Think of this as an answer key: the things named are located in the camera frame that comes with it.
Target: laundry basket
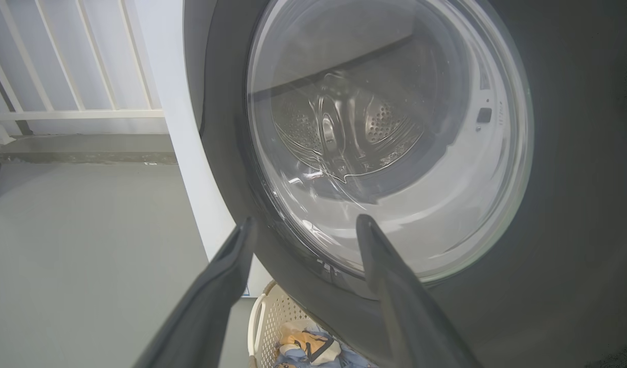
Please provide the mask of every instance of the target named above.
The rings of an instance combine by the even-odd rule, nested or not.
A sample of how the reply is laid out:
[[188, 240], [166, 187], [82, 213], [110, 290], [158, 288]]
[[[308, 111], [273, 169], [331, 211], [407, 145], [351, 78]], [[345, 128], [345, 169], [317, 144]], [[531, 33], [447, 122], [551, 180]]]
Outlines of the laundry basket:
[[252, 307], [248, 324], [250, 368], [272, 368], [280, 337], [279, 326], [298, 319], [311, 320], [276, 282], [266, 286]]

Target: washing machine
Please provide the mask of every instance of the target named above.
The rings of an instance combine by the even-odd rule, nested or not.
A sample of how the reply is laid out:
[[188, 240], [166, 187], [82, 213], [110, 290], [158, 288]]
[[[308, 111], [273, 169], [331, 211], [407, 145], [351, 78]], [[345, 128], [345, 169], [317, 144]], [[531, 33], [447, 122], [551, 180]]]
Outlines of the washing machine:
[[204, 3], [211, 172], [316, 322], [397, 361], [368, 214], [483, 366], [626, 349], [627, 0]]

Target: yellow fabric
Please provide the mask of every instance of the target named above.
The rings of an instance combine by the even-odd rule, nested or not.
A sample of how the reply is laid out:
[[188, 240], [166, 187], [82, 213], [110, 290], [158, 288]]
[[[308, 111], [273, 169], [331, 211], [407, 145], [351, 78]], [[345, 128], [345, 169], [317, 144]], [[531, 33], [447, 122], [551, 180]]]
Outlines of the yellow fabric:
[[308, 333], [307, 331], [302, 331], [300, 333], [295, 333], [293, 335], [288, 335], [287, 337], [282, 337], [279, 340], [280, 345], [297, 345], [300, 349], [304, 350], [307, 355], [315, 354], [318, 349], [322, 348], [323, 345], [328, 341], [327, 337], [313, 335]]

